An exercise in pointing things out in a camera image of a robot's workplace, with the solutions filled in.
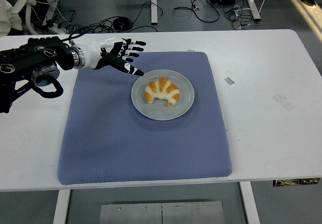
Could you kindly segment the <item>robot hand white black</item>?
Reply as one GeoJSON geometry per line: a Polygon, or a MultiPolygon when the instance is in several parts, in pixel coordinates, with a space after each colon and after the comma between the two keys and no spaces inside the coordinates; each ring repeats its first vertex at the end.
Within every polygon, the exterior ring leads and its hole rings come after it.
{"type": "Polygon", "coordinates": [[[143,71],[131,63],[144,51],[143,41],[124,38],[109,38],[92,42],[89,45],[79,45],[79,66],[81,68],[101,69],[111,66],[121,72],[143,76],[143,71]]]}

